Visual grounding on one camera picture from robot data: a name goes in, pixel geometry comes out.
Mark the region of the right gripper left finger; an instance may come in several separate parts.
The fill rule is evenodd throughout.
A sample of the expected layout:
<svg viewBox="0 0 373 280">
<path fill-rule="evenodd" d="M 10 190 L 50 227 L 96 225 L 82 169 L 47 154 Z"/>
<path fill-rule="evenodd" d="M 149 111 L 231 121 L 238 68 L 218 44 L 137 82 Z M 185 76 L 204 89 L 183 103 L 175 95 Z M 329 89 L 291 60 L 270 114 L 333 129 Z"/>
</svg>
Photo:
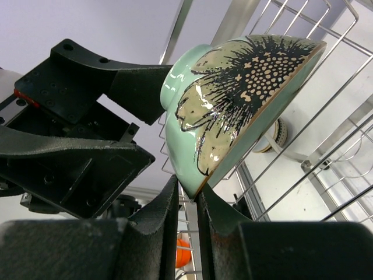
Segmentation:
<svg viewBox="0 0 373 280">
<path fill-rule="evenodd" d="M 1 225 L 2 279 L 174 279 L 178 180 L 128 218 Z"/>
</svg>

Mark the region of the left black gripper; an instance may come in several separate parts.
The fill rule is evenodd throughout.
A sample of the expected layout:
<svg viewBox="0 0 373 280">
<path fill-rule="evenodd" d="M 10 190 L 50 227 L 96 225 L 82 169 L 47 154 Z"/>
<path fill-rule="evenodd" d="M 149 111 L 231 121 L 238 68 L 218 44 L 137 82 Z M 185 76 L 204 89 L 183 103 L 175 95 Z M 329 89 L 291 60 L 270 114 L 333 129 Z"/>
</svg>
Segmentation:
<svg viewBox="0 0 373 280">
<path fill-rule="evenodd" d="M 95 103 L 106 95 L 148 125 L 164 113 L 171 65 L 114 61 L 64 39 L 15 82 L 27 106 L 1 127 L 1 196 L 27 195 L 31 210 L 100 216 L 155 157 L 134 141 L 138 126 Z"/>
</svg>

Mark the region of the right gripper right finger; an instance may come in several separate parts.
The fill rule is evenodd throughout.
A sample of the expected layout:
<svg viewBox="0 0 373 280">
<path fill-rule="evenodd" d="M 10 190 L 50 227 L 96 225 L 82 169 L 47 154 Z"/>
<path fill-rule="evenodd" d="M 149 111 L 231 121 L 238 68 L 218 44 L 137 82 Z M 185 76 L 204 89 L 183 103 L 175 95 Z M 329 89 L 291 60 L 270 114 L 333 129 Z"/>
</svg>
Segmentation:
<svg viewBox="0 0 373 280">
<path fill-rule="evenodd" d="M 371 279 L 372 233 L 351 222 L 254 222 L 197 195 L 204 279 Z"/>
</svg>

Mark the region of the brown patterned bowl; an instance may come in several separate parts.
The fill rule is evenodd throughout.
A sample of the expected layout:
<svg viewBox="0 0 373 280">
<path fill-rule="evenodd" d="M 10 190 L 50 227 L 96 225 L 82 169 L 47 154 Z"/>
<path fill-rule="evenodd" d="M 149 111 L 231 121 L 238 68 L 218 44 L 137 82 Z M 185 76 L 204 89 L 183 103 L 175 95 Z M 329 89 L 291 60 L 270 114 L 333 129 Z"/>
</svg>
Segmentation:
<svg viewBox="0 0 373 280">
<path fill-rule="evenodd" d="M 288 127 L 282 118 L 278 118 L 270 128 L 270 135 L 273 140 L 283 147 L 288 137 Z"/>
</svg>

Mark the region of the celadon green bowl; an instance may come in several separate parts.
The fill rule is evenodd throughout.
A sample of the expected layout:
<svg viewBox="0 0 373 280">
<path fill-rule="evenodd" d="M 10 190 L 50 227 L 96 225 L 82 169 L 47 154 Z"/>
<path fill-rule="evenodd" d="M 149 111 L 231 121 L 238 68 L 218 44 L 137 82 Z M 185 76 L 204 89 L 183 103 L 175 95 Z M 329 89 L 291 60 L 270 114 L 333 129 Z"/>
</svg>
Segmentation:
<svg viewBox="0 0 373 280">
<path fill-rule="evenodd" d="M 168 157 L 190 199 L 214 187 L 296 97 L 323 56 L 322 40 L 252 34 L 198 45 L 160 92 Z"/>
</svg>

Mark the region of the light blue white bowl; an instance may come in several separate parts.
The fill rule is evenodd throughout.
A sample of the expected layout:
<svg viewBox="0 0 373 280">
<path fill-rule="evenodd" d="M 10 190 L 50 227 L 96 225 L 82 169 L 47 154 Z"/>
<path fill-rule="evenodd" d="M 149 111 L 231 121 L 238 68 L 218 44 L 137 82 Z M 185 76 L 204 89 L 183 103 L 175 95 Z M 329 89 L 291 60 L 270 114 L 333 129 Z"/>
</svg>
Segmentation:
<svg viewBox="0 0 373 280">
<path fill-rule="evenodd" d="M 268 142 L 265 136 L 263 136 L 254 146 L 252 152 L 254 153 L 266 153 L 272 150 L 271 144 Z"/>
</svg>

